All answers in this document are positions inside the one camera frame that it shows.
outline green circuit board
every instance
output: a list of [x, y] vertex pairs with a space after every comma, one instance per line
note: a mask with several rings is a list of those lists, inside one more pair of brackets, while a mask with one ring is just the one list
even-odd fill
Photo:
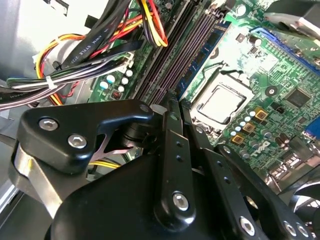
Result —
[[[246, 150], [250, 155], [246, 161], [252, 168], [267, 171], [287, 151], [279, 147], [275, 138], [280, 133], [285, 133], [289, 138], [302, 135], [305, 127], [320, 114], [320, 78], [315, 73], [301, 65], [267, 39], [262, 39], [262, 44], [254, 48], [249, 42], [249, 31], [258, 26], [269, 29], [274, 27], [265, 21], [263, 14], [273, 0], [238, 0], [233, 11], [228, 13], [226, 21], [232, 22], [226, 37], [218, 45], [216, 53], [205, 64], [200, 73], [189, 86], [184, 97], [193, 101], [195, 96], [211, 75], [217, 70], [218, 63], [225, 63], [225, 69], [242, 70], [249, 79], [249, 85], [254, 93], [254, 98], [242, 110], [240, 114], [228, 125], [219, 138], [212, 138], [213, 145], [226, 141], [239, 154]], [[239, 16], [237, 12], [241, 8], [245, 14]], [[317, 43], [310, 39], [303, 39], [292, 35], [281, 36], [281, 40], [300, 46], [302, 54], [318, 55]], [[273, 96], [268, 94], [270, 88], [276, 89]], [[263, 120], [253, 117], [248, 123], [254, 127], [249, 132], [236, 132], [239, 126], [250, 112], [257, 114], [262, 110]], [[271, 137], [266, 139], [266, 131]], [[256, 152], [250, 143], [257, 142], [260, 146], [268, 142], [263, 150]]]
[[[171, 16], [175, 13], [176, 8], [179, 6], [179, 0], [155, 0], [154, 3], [158, 7], [158, 13], [163, 20], [163, 24], [166, 24], [167, 21], [171, 18]], [[171, 8], [168, 9], [166, 4], [170, 3]], [[139, 9], [140, 6], [136, 1], [132, 1], [129, 6], [130, 9]], [[129, 19], [136, 17], [139, 14], [138, 11], [131, 11], [129, 13]], [[124, 43], [123, 40], [116, 40], [113, 46]], [[94, 85], [92, 86], [92, 94], [89, 98], [89, 102], [106, 102], [106, 101], [114, 101], [114, 100], [123, 100], [127, 99], [129, 95], [132, 93], [132, 90], [135, 88], [138, 79], [138, 73], [145, 66], [145, 62], [148, 60], [149, 55], [152, 53], [154, 48], [145, 42], [141, 49], [135, 51], [134, 53], [134, 64], [132, 68], [134, 69], [133, 75], [127, 76], [125, 73], [121, 73], [119, 71], [113, 72], [111, 74], [103, 75], [98, 77], [94, 81]], [[107, 82], [108, 75], [112, 75], [114, 77], [113, 83], [108, 83], [108, 88], [102, 88], [100, 86], [101, 82]], [[123, 85], [121, 83], [122, 78], [127, 78], [129, 80], [128, 84]], [[118, 91], [118, 87], [122, 86], [124, 88], [123, 92]]]

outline metal rivet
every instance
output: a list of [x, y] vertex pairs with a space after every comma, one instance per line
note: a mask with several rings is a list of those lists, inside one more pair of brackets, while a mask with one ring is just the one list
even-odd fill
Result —
[[302, 233], [303, 236], [305, 236], [306, 238], [309, 237], [307, 230], [300, 223], [297, 222], [296, 226], [298, 227], [298, 230], [300, 231], [300, 233]]
[[254, 236], [256, 231], [254, 226], [252, 225], [252, 223], [246, 219], [244, 216], [240, 217], [240, 225], [242, 227], [242, 229], [249, 234], [250, 236]]
[[199, 127], [199, 126], [196, 126], [195, 130], [200, 134], [202, 134], [204, 132], [203, 129], [201, 127]]
[[170, 115], [170, 118], [172, 118], [173, 120], [175, 120], [175, 121], [179, 120], [179, 117], [174, 112], [170, 112], [169, 115]]
[[81, 135], [71, 135], [68, 138], [68, 143], [75, 149], [83, 149], [87, 145], [87, 140]]
[[46, 131], [53, 131], [58, 128], [58, 123], [51, 118], [44, 118], [39, 121], [39, 127]]
[[290, 225], [287, 221], [283, 222], [285, 229], [292, 235], [292, 236], [297, 236], [296, 230], [294, 229], [293, 226]]
[[173, 195], [173, 203], [181, 211], [187, 211], [189, 208], [187, 198], [181, 193], [175, 193]]
[[225, 150], [227, 154], [231, 153], [230, 149], [227, 146], [223, 146], [223, 150]]
[[146, 113], [148, 113], [149, 112], [149, 108], [146, 106], [146, 105], [140, 105], [140, 109], [142, 110], [142, 111], [144, 111], [144, 112], [146, 112]]

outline black plastic mount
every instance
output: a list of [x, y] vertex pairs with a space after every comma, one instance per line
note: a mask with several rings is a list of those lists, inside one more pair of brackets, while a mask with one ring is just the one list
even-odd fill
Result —
[[[86, 103], [61, 107], [34, 108], [26, 111], [17, 132], [17, 140], [30, 156], [67, 174], [83, 172], [97, 151], [97, 136], [105, 135], [107, 144], [120, 126], [128, 123], [146, 123], [153, 111], [138, 100]], [[43, 119], [54, 120], [58, 127], [45, 130]], [[71, 135], [82, 136], [83, 148], [68, 143]]]
[[[121, 149], [134, 146], [133, 139], [158, 133], [148, 145], [149, 154], [75, 190], [63, 201], [51, 226], [52, 240], [313, 239], [306, 227], [307, 236], [302, 234], [298, 226], [304, 223], [229, 146], [213, 149], [205, 131], [192, 124], [188, 108], [174, 95], [167, 99], [160, 123], [137, 100], [26, 112], [18, 130], [21, 147], [63, 173], [85, 170], [97, 150], [98, 135], [115, 139], [104, 143], [107, 149]], [[43, 130], [39, 127], [43, 118], [54, 119], [58, 128]], [[130, 129], [133, 134], [121, 144], [119, 134], [128, 124], [139, 130], [138, 137]], [[151, 133], [142, 134], [148, 125]], [[86, 147], [69, 146], [72, 134], [85, 137]], [[258, 216], [245, 196], [256, 203]]]

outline integrated circuit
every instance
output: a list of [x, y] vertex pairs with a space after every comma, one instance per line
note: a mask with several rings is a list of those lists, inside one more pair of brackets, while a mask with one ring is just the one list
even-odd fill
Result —
[[268, 113], [264, 111], [261, 107], [255, 108], [255, 117], [261, 121], [265, 120], [268, 116]]
[[242, 129], [248, 133], [252, 133], [255, 130], [255, 128], [255, 125], [251, 124], [250, 122], [247, 122]]
[[223, 131], [253, 97], [249, 86], [218, 69], [195, 98], [190, 114], [199, 125]]
[[244, 41], [244, 39], [246, 38], [245, 35], [243, 35], [242, 33], [240, 33], [235, 40], [237, 40], [239, 43], [242, 43]]
[[311, 97], [305, 93], [303, 90], [296, 88], [289, 95], [285, 98], [289, 103], [293, 106], [297, 107], [298, 109], [303, 107]]
[[233, 142], [233, 143], [235, 143], [235, 144], [237, 144], [237, 145], [240, 145], [240, 144], [242, 144], [243, 142], [244, 142], [244, 138], [242, 137], [242, 136], [240, 136], [240, 135], [235, 135], [232, 139], [231, 139], [231, 141]]

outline yellow cable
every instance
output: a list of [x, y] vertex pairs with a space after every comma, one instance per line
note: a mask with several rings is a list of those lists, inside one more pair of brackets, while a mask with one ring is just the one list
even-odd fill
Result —
[[94, 161], [94, 163], [107, 164], [107, 165], [113, 166], [115, 168], [120, 167], [120, 165], [116, 165], [114, 163], [111, 163], [111, 162], [108, 162], [108, 161], [104, 161], [104, 160], [97, 160], [97, 161]]
[[97, 162], [89, 163], [89, 165], [96, 165], [96, 166], [101, 166], [101, 167], [106, 167], [106, 168], [116, 169], [116, 167], [114, 167], [114, 166], [109, 166], [109, 165], [105, 165], [105, 164], [97, 163]]
[[96, 166], [101, 166], [101, 167], [106, 167], [106, 168], [111, 168], [111, 169], [117, 169], [119, 167], [119, 166], [109, 164], [104, 161], [93, 161], [93, 162], [89, 163], [89, 165], [96, 165]]
[[[136, 21], [136, 22], [130, 24], [129, 26], [126, 26], [126, 27], [123, 29], [122, 32], [126, 32], [126, 31], [128, 31], [128, 30], [130, 30], [130, 29], [133, 29], [133, 28], [135, 28], [136, 26], [138, 26], [139, 24], [142, 24], [142, 22], [143, 22], [143, 20], [140, 19], [139, 21]], [[114, 36], [117, 35], [117, 34], [119, 34], [119, 31], [116, 31], [116, 32], [114, 33]]]
[[144, 8], [144, 11], [145, 11], [145, 16], [146, 16], [146, 19], [148, 20], [148, 24], [150, 26], [150, 30], [151, 30], [151, 33], [152, 33], [152, 36], [154, 38], [154, 41], [155, 41], [155, 44], [160, 47], [160, 46], [163, 46], [163, 47], [167, 47], [168, 44], [165, 43], [162, 38], [160, 37], [158, 31], [156, 30], [155, 28], [155, 25], [154, 25], [154, 22], [153, 22], [153, 19], [151, 17], [151, 13], [149, 11], [149, 8], [148, 8], [148, 5], [147, 5], [147, 2], [146, 0], [141, 0], [141, 3], [143, 5], [143, 8]]
[[[74, 35], [74, 34], [65, 34], [65, 35], [62, 35], [60, 36], [58, 39], [60, 41], [63, 41], [63, 40], [66, 40], [66, 39], [69, 39], [69, 38], [80, 38], [81, 36], [79, 35]], [[36, 75], [37, 77], [40, 79], [41, 78], [41, 73], [40, 73], [40, 60], [42, 58], [42, 56], [45, 54], [45, 52], [47, 50], [50, 50], [51, 48], [54, 48], [55, 46], [57, 46], [59, 43], [54, 40], [53, 42], [51, 42], [44, 50], [42, 50], [39, 54], [38, 54], [38, 58], [36, 60], [36, 63], [35, 63], [35, 71], [36, 71]]]
[[60, 104], [59, 101], [55, 98], [55, 96], [51, 95], [50, 97], [52, 98], [52, 100], [53, 100], [58, 106], [61, 106], [61, 104]]

